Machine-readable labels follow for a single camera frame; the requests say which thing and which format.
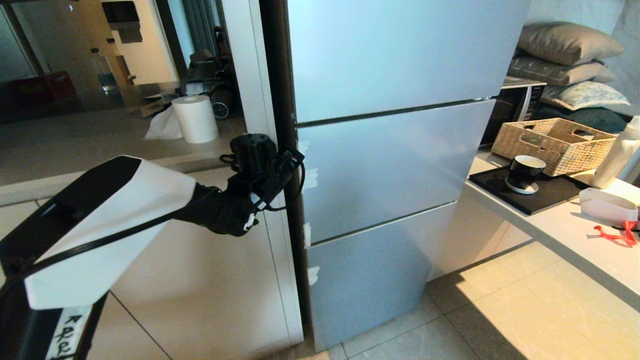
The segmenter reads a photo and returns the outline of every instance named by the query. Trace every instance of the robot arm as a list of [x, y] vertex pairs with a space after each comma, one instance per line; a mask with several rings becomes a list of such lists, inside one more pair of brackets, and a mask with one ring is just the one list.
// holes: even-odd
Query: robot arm
[[0, 359], [85, 359], [106, 293], [170, 219], [242, 236], [301, 167], [260, 134], [221, 157], [227, 189], [119, 156], [87, 171], [0, 242]]

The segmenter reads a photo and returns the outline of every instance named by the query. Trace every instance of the paper towel roll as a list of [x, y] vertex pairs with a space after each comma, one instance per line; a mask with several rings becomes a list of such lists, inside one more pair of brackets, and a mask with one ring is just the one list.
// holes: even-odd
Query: paper towel roll
[[188, 143], [210, 142], [218, 137], [218, 126], [208, 96], [179, 97], [171, 101], [180, 130]]

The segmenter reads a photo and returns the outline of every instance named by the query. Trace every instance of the wicker basket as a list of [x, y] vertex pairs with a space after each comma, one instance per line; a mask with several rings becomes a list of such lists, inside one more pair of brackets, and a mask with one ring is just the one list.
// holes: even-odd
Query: wicker basket
[[513, 159], [531, 155], [547, 163], [544, 173], [558, 176], [600, 165], [616, 137], [565, 119], [506, 122], [491, 151]]

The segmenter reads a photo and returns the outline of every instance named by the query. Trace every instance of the water bottle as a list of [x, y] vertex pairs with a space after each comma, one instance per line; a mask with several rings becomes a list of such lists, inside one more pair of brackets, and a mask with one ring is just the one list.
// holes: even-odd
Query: water bottle
[[596, 170], [591, 184], [597, 188], [608, 188], [616, 180], [622, 168], [634, 152], [640, 147], [640, 116], [635, 116], [627, 127], [618, 135], [616, 142], [611, 146], [607, 157]]
[[105, 92], [110, 90], [116, 90], [118, 88], [118, 83], [116, 82], [116, 78], [113, 75], [113, 70], [111, 69], [111, 64], [109, 64], [109, 59], [106, 56], [100, 54], [100, 50], [94, 47], [91, 49], [91, 53], [93, 54], [91, 58], [91, 66], [93, 70], [98, 74], [98, 80], [100, 80], [100, 84], [102, 85], [102, 89]]

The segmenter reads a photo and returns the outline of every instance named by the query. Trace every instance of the gray pillow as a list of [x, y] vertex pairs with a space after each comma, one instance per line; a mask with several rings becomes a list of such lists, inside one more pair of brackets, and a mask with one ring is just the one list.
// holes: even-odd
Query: gray pillow
[[611, 70], [595, 61], [580, 65], [560, 65], [535, 56], [522, 56], [511, 60], [509, 75], [544, 81], [554, 86], [572, 85], [585, 80], [608, 83], [616, 79]]
[[625, 48], [602, 31], [571, 22], [547, 22], [522, 29], [518, 46], [529, 54], [563, 65], [621, 54]]

